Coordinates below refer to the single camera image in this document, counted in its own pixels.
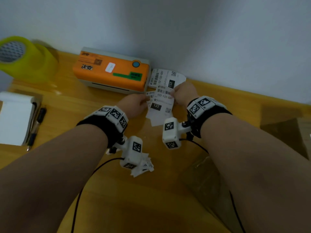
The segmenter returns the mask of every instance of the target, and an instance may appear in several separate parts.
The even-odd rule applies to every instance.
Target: person's left hand
[[[131,94],[120,100],[116,106],[126,114],[128,119],[131,119],[140,115],[147,108],[147,100],[149,97],[145,94]]]

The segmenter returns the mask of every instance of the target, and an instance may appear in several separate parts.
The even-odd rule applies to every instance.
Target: black pen
[[[34,142],[35,142],[35,139],[37,136],[37,132],[39,129],[39,125],[42,123],[45,114],[46,114],[46,108],[41,108],[39,111],[37,120],[36,120],[34,127],[32,129],[32,133],[30,134],[30,137],[29,137],[29,141],[27,144],[28,145],[27,151],[30,151],[31,147],[34,145]]]

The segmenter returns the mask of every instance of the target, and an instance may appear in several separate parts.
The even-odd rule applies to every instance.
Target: yellow tape roll
[[[0,70],[14,78],[31,83],[47,82],[57,67],[57,60],[40,44],[17,36],[0,41]]]

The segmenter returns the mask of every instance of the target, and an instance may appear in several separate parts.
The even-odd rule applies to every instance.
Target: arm
[[[117,106],[130,119],[147,107],[143,94]],[[108,144],[94,125],[79,125],[0,170],[0,232],[56,232]]]
[[[176,89],[187,106],[192,84]],[[208,118],[201,136],[226,180],[246,232],[310,232],[311,165],[282,141],[230,114]]]

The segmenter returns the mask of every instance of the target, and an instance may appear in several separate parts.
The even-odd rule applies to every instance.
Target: person's right arm
[[[175,90],[175,100],[184,107],[199,97],[190,83]],[[208,118],[201,137],[232,192],[246,232],[311,232],[308,160],[226,113]]]

